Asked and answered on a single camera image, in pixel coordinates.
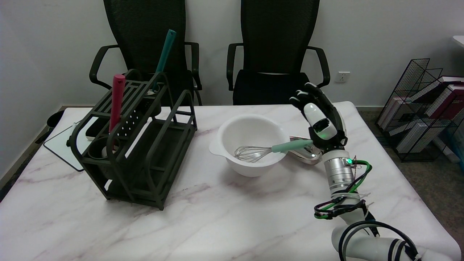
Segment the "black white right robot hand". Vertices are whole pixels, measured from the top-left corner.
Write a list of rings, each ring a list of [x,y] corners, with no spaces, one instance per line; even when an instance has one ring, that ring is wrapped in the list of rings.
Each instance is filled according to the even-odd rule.
[[[309,123],[315,147],[324,154],[345,149],[348,138],[343,117],[319,87],[307,82],[289,101]]]

